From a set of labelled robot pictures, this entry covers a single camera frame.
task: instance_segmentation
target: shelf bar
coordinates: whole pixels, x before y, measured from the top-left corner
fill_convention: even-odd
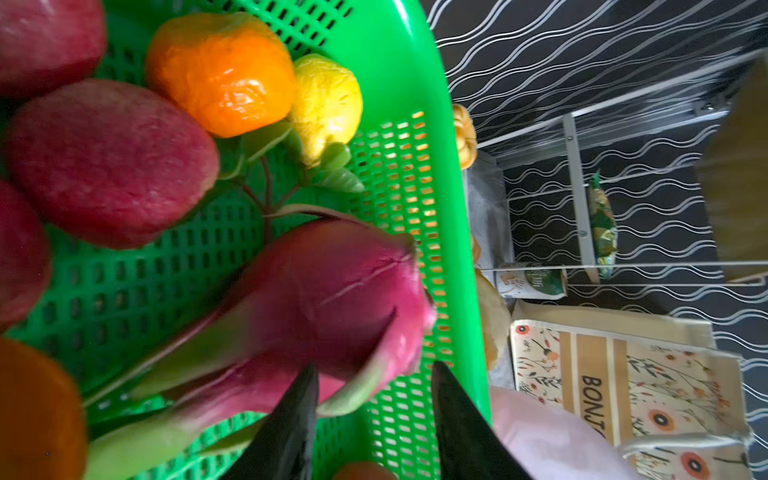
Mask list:
[[[573,115],[563,115],[563,132],[565,133],[565,147],[568,149],[568,173],[571,177],[571,192],[574,198],[579,254],[584,265],[594,265],[597,260],[594,258],[594,243],[592,243],[592,227],[589,221],[587,191],[582,184],[584,171],[581,169],[581,152],[578,147],[576,122]],[[592,283],[600,283],[600,277],[596,269],[585,268],[585,270]]]
[[[722,262],[657,262],[657,263],[617,263],[610,265],[612,268],[646,268],[646,267],[666,267],[666,266],[739,266],[739,265],[768,265],[768,260],[729,260]],[[584,268],[605,268],[608,265],[541,265],[541,266],[507,266],[504,268],[482,268],[482,272],[520,272],[527,270],[580,270]]]
[[[647,87],[640,88],[635,91],[631,91],[629,93],[620,95],[618,97],[613,97],[606,101],[601,101],[584,108],[579,108],[578,110],[573,111],[571,114],[573,115],[574,118],[580,117],[581,115],[590,114],[594,111],[601,110],[603,108],[612,107],[616,104],[620,104],[621,102],[634,100],[635,98],[639,98],[644,95],[654,93],[655,91],[664,90],[665,88],[673,87],[674,85],[683,83],[684,81],[693,80],[694,78],[703,77],[704,75],[709,75],[711,73],[716,73],[718,71],[727,70],[728,68],[736,67],[737,65],[741,65],[749,61],[756,60],[761,55],[764,55],[765,54],[764,52],[765,52],[764,49],[752,50],[745,54],[741,54],[737,57],[724,60],[724,61],[719,61],[712,65],[699,68],[698,70],[694,70],[691,73],[678,75],[675,78],[670,78],[669,80],[660,81],[656,84],[648,85]],[[557,116],[549,120],[540,121],[537,124],[529,125],[525,128],[521,128],[520,130],[516,130],[508,134],[490,138],[486,141],[480,142],[478,144],[478,148],[490,147],[491,145],[501,143],[502,141],[509,140],[510,138],[519,137],[521,135],[528,134],[533,131],[541,130],[542,128],[551,127],[552,125],[555,125],[559,121],[561,121],[563,117],[564,115]]]
[[[600,286],[615,286],[617,288],[626,288],[631,286],[727,286],[728,288],[744,288],[745,286],[765,286],[766,281],[757,283],[603,283]],[[592,288],[598,285],[592,285],[591,283],[569,283],[568,288]]]

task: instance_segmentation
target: fruit stem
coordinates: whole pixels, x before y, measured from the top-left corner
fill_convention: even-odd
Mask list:
[[[261,165],[264,167],[264,177],[266,179],[266,196],[264,198],[265,211],[264,215],[264,245],[267,245],[272,240],[272,219],[267,215],[273,213],[272,210],[272,172],[270,172],[270,161],[266,158],[266,155],[261,157]]]
[[[290,198],[297,194],[301,190],[301,184],[293,185],[293,188],[289,190],[289,192],[285,195],[283,195],[283,198],[280,199],[280,201],[277,202],[277,205],[275,205],[275,210],[278,211]]]
[[[257,207],[259,207],[259,210],[261,210],[262,215],[266,215],[266,207],[264,204],[259,200],[259,197],[256,196],[256,193],[253,192],[253,189],[245,183],[244,181],[238,181],[237,182],[240,185],[240,189],[256,204]]]

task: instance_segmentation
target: canvas bag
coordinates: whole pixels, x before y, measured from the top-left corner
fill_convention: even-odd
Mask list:
[[[701,325],[626,314],[518,304],[511,327],[517,390],[581,417],[629,455],[646,478],[686,478],[685,468],[680,470],[686,464],[694,474],[691,465],[706,469],[707,478],[751,478],[743,446],[751,431],[744,419],[740,357],[648,338],[664,334],[706,344]],[[637,331],[646,336],[636,336],[564,323],[602,323],[632,333],[647,328]]]

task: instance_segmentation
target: pink cloth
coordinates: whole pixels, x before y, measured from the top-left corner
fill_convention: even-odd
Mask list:
[[[576,415],[524,393],[491,387],[493,426],[535,480],[639,480],[625,459]]]

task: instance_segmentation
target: orange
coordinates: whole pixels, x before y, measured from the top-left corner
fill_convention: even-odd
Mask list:
[[[397,477],[378,463],[357,462],[344,465],[333,480],[397,480]]]
[[[0,338],[0,476],[80,480],[87,433],[72,378],[37,350]]]
[[[146,70],[151,89],[222,138],[282,120],[296,93],[288,49],[246,12],[165,22],[150,43]]]

